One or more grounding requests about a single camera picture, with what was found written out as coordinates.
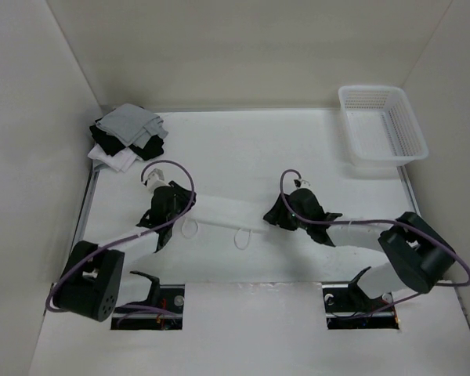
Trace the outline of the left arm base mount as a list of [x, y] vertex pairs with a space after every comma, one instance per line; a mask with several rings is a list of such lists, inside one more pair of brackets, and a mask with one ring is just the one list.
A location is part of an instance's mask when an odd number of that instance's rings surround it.
[[121, 282], [112, 331], [180, 331], [186, 288], [163, 284], [156, 276], [132, 271]]

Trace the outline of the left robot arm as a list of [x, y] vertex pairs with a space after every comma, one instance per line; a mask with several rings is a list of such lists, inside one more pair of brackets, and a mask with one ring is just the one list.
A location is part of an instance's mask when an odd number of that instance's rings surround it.
[[136, 227], [117, 240], [100, 245], [87, 240], [76, 243], [46, 305], [51, 312], [75, 313], [103, 322], [117, 308], [122, 274], [137, 262], [125, 249], [143, 240], [157, 253], [171, 240], [175, 222], [196, 203], [194, 184], [186, 189], [175, 181], [153, 188], [150, 208]]

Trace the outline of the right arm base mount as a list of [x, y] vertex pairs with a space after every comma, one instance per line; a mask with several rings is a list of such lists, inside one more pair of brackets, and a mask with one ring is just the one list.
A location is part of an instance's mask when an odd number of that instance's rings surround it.
[[358, 287], [360, 278], [369, 270], [361, 270], [352, 280], [322, 285], [326, 325], [329, 330], [394, 329], [399, 322], [392, 293], [368, 298]]

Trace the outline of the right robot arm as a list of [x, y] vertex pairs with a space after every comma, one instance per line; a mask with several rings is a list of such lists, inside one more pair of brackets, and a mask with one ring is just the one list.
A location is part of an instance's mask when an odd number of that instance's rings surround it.
[[391, 224], [355, 225], [342, 213], [324, 211], [315, 194], [299, 188], [280, 195], [263, 220], [281, 229], [302, 229], [318, 244], [379, 251], [387, 263], [368, 267], [351, 281], [349, 304], [367, 309], [385, 293], [410, 288], [429, 293], [455, 259], [421, 235]]

